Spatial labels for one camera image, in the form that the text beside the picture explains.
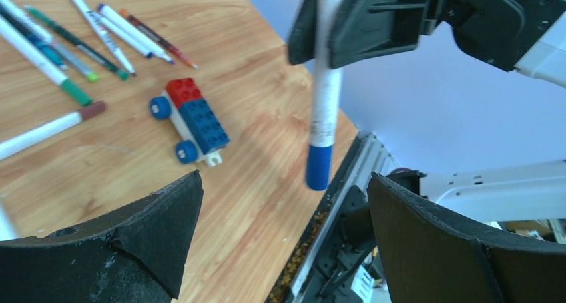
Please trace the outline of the brown cap marker horizontal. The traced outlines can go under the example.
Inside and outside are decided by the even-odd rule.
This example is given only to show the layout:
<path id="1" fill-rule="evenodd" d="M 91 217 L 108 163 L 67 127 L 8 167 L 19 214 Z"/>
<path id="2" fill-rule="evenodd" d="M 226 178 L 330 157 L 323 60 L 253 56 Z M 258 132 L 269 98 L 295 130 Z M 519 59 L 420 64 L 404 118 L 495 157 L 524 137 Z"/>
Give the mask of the brown cap marker horizontal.
<path id="1" fill-rule="evenodd" d="M 30 129 L 15 137 L 1 142 L 1 160 L 45 141 L 67 129 L 81 124 L 103 113 L 107 109 L 104 101 L 97 101 L 76 111 L 65 114 L 57 119 L 44 123 L 39 127 Z"/>

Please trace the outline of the navy cap marker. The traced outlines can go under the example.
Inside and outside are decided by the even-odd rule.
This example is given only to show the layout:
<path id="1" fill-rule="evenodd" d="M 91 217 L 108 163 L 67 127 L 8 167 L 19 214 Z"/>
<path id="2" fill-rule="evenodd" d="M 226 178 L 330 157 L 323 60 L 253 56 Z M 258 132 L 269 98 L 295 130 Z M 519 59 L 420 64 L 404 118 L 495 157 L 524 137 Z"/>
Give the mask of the navy cap marker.
<path id="1" fill-rule="evenodd" d="M 113 31 L 116 35 L 122 38 L 126 43 L 128 43 L 134 49 L 139 51 L 145 58 L 152 58 L 154 56 L 149 49 L 146 49 L 141 43 L 136 41 L 133 37 L 130 37 L 124 31 L 118 29 L 118 27 L 116 27 L 113 23 L 111 23 L 109 20 L 103 17 L 102 14 L 96 11 L 93 12 L 99 19 L 101 19 L 101 22 L 104 24 L 104 26 L 106 26 L 108 29 Z"/>

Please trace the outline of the purple tip white marker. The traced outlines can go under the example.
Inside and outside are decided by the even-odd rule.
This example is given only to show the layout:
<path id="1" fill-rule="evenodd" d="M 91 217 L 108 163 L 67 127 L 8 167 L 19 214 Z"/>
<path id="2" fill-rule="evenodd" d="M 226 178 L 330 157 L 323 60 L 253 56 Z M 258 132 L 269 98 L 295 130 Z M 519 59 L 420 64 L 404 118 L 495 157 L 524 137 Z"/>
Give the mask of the purple tip white marker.
<path id="1" fill-rule="evenodd" d="M 118 29 L 124 31 L 130 37 L 133 37 L 136 41 L 141 43 L 146 49 L 149 49 L 154 56 L 164 59 L 168 63 L 174 65 L 174 60 L 165 53 L 157 43 L 150 39 L 148 36 L 144 35 L 140 30 L 137 29 L 132 23 L 124 19 L 117 11 L 112 9 L 109 5 L 100 3 L 97 10 L 103 17 L 113 23 Z"/>

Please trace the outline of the green cap marker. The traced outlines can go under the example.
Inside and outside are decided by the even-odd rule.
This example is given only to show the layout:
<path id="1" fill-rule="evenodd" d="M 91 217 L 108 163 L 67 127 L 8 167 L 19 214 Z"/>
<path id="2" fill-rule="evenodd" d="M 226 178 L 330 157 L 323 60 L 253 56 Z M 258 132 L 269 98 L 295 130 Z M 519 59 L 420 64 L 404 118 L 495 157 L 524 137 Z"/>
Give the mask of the green cap marker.
<path id="1" fill-rule="evenodd" d="M 19 8 L 12 0 L 1 0 L 1 5 L 7 10 L 7 12 L 20 23 L 28 27 L 36 36 L 40 38 L 44 43 L 50 45 L 58 54 L 67 60 L 72 66 L 74 66 L 78 71 L 80 71 L 86 79 L 90 82 L 96 82 L 99 80 L 99 76 L 95 73 L 89 66 L 87 66 L 80 58 L 78 58 L 74 53 L 72 53 L 68 48 L 61 44 L 50 32 L 44 29 L 42 26 L 34 22 L 24 10 Z"/>
<path id="2" fill-rule="evenodd" d="M 1 16 L 1 36 L 78 104 L 81 106 L 87 106 L 93 103 L 90 96 L 88 96 L 79 86 L 74 84 L 74 82 L 72 82 L 66 74 L 60 71 L 3 16 Z"/>

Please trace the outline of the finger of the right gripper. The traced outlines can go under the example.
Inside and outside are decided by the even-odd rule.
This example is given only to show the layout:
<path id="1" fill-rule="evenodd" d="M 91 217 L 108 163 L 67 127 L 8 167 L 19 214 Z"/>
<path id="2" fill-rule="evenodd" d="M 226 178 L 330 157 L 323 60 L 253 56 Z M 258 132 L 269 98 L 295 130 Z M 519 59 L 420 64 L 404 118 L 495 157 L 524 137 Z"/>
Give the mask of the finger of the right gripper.
<path id="1" fill-rule="evenodd" d="M 287 58 L 290 65 L 300 65 L 314 58 L 317 0 L 302 0 L 290 30 Z"/>

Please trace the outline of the dark green cap pen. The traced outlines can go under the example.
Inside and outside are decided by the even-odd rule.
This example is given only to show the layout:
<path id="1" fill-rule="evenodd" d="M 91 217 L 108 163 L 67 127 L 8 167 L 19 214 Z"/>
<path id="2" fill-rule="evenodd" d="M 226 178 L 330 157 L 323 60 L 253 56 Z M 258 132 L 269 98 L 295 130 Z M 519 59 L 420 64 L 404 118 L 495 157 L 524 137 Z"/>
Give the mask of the dark green cap pen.
<path id="1" fill-rule="evenodd" d="M 82 41 L 78 36 L 74 35 L 72 32 L 68 31 L 66 28 L 59 25 L 50 17 L 46 16 L 46 14 L 44 14 L 43 12 L 30 5 L 24 5 L 24 8 L 34 18 L 40 20 L 48 28 L 50 28 L 52 31 L 58 34 L 58 36 L 62 37 L 68 43 L 72 44 L 74 47 L 78 48 L 84 54 L 94 59 L 100 65 L 104 66 L 108 71 L 112 72 L 117 77 L 119 77 L 121 80 L 125 81 L 129 78 L 128 72 L 120 69 L 116 64 L 114 64 L 109 59 L 104 57 L 101 53 L 99 53 L 94 48 L 89 46 L 86 42 Z"/>

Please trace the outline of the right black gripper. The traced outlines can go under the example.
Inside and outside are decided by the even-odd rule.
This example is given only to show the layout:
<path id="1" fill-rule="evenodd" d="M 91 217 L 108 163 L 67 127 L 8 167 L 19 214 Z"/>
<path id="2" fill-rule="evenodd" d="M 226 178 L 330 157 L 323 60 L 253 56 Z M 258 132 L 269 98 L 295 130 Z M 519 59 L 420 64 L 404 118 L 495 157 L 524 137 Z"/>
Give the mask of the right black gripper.
<path id="1" fill-rule="evenodd" d="M 565 0 L 342 0 L 329 66 L 412 51 L 441 23 L 463 53 L 503 71 L 556 72 L 565 64 Z"/>

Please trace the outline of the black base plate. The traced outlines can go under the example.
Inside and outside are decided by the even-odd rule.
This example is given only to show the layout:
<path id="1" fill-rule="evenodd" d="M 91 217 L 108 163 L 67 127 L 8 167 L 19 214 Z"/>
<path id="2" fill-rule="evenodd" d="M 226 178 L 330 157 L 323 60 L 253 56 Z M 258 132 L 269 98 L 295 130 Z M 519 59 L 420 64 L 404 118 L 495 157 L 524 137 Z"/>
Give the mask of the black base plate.
<path id="1" fill-rule="evenodd" d="M 266 302 L 320 302 L 318 291 L 351 268 L 358 254 L 346 256 L 341 216 L 367 202 L 372 172 L 388 174 L 397 162 L 377 135 L 360 131 L 324 191 L 301 237 L 267 295 Z"/>

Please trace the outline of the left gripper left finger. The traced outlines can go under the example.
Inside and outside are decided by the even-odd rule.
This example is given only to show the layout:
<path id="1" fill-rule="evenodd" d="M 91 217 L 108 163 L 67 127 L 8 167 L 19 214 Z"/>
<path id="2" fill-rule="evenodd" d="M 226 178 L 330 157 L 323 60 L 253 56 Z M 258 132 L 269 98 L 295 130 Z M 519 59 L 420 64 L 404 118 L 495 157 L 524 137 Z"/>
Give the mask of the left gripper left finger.
<path id="1" fill-rule="evenodd" d="M 178 298 L 204 196 L 194 170 L 146 197 L 60 229 L 55 299 Z"/>

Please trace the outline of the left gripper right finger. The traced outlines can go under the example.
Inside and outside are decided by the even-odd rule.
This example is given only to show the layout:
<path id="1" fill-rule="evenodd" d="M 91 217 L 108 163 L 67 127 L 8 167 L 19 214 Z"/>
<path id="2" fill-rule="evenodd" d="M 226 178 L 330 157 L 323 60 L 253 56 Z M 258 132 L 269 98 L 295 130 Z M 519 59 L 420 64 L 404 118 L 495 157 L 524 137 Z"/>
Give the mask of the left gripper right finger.
<path id="1" fill-rule="evenodd" d="M 393 302 L 504 302 L 479 240 L 431 214 L 434 203 L 381 174 L 368 199 Z"/>

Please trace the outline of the blue red toy robot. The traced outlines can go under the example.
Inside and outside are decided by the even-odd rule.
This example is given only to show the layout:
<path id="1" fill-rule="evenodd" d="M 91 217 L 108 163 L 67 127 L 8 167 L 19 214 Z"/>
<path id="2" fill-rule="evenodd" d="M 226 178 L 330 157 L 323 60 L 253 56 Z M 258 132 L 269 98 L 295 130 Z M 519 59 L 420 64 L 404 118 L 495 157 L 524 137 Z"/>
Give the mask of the blue red toy robot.
<path id="1" fill-rule="evenodd" d="M 150 99 L 149 111 L 154 119 L 170 120 L 181 137 L 175 146 L 180 163 L 205 162 L 210 167 L 222 163 L 221 151 L 230 138 L 192 78 L 169 81 Z"/>

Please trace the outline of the clear cap grey pen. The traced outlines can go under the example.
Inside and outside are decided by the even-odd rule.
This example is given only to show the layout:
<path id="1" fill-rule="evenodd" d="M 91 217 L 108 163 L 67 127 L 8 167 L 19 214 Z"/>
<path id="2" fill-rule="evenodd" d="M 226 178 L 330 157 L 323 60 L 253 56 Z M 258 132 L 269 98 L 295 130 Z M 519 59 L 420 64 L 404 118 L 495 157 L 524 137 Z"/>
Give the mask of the clear cap grey pen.
<path id="1" fill-rule="evenodd" d="M 44 56 L 46 56 L 52 63 L 61 69 L 67 69 L 67 65 L 64 63 L 62 58 L 58 53 L 46 42 L 42 41 L 30 28 L 26 27 L 16 18 L 1 6 L 1 15 L 18 31 L 22 36 L 24 36 L 30 43 L 32 43 Z"/>

